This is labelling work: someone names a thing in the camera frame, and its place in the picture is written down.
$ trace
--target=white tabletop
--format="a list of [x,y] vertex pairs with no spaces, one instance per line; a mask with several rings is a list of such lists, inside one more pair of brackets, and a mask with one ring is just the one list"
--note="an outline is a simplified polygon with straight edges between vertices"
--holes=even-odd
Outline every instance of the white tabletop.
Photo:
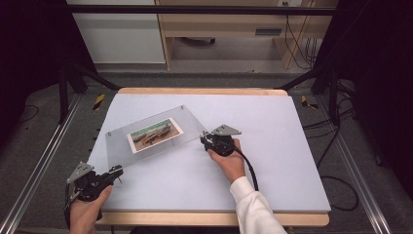
[[[117,94],[88,163],[107,172],[115,166],[107,162],[107,132],[180,105],[208,130],[226,124],[243,132],[236,137],[275,213],[330,211],[291,97]],[[198,139],[124,168],[122,182],[115,182],[104,211],[235,210],[229,182]]]

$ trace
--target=white shirt sleeve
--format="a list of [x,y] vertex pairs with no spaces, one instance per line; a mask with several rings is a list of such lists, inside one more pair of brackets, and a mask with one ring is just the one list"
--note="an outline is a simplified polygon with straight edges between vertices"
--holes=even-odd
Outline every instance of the white shirt sleeve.
[[264,195],[255,191],[246,176],[236,179],[230,187],[237,203],[237,216],[241,234],[286,234],[274,217]]

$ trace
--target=white table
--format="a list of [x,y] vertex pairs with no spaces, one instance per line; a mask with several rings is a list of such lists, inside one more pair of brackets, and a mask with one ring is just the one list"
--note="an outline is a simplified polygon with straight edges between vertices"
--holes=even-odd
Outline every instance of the white table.
[[[292,98],[284,91],[123,89],[111,103],[88,163],[98,174],[107,172],[107,132],[182,104],[210,131],[226,124],[243,132],[237,136],[243,153],[282,225],[328,223],[330,207]],[[230,184],[198,139],[124,168],[122,182],[115,182],[98,223],[238,225]]]

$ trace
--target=transparent box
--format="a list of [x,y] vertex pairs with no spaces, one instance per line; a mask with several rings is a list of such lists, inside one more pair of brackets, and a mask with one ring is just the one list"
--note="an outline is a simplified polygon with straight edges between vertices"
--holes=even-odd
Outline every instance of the transparent box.
[[123,168],[199,138],[206,128],[185,106],[106,133],[109,166]]

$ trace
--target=gray floor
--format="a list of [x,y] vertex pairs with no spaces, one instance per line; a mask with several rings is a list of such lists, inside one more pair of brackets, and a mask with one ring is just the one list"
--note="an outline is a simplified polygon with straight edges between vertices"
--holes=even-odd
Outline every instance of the gray floor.
[[[102,76],[108,80],[130,87],[274,88],[305,72],[305,69],[296,67],[289,70],[282,69],[271,39],[234,41],[234,39],[218,38],[213,45],[206,42],[178,40],[170,71],[166,71],[162,65],[125,65],[113,73],[114,68],[119,67],[101,66],[99,69]],[[302,95],[306,95],[309,103],[316,103],[319,106],[322,106],[326,100],[325,96],[311,95],[308,90],[311,83],[312,81],[308,81],[300,84],[289,92],[293,96],[303,126],[326,118],[321,108],[313,109],[301,104]],[[21,217],[18,229],[20,233],[27,233],[27,230],[23,232],[23,228],[34,228],[28,231],[31,233],[65,233],[62,231],[65,229],[65,224],[61,211],[65,181],[79,161],[87,161],[90,150],[94,147],[94,137],[97,137],[110,100],[115,95],[115,92],[102,88],[96,82],[88,80],[88,84],[90,88],[86,94],[81,95],[79,108]],[[93,110],[95,99],[99,94],[105,94],[105,99],[99,110]],[[57,127],[59,111],[57,86],[32,94],[26,103],[37,106],[38,114],[33,119],[16,126],[9,144],[1,149],[0,176],[3,179],[1,180],[0,218],[2,220],[12,209]],[[349,101],[343,101],[340,110],[343,112],[351,107]],[[28,106],[21,120],[29,118],[34,113],[35,108]],[[306,135],[311,137],[308,141],[315,161],[327,147],[332,134],[314,136],[328,132],[330,132],[329,126],[306,131]],[[376,165],[374,151],[359,122],[352,117],[343,120],[340,137],[346,142],[391,229],[389,232],[381,233],[413,233],[413,225],[411,225],[413,203],[399,185],[392,170]],[[322,176],[337,176],[352,183],[338,146],[338,142],[334,141],[319,168],[319,173]],[[354,194],[342,183],[324,179],[323,184],[327,195],[337,206],[350,207],[355,203]],[[367,209],[368,205],[363,203],[352,212],[342,212],[332,208],[327,226],[295,227],[294,232],[380,233],[373,228]],[[130,229],[131,227],[117,227],[117,230]]]

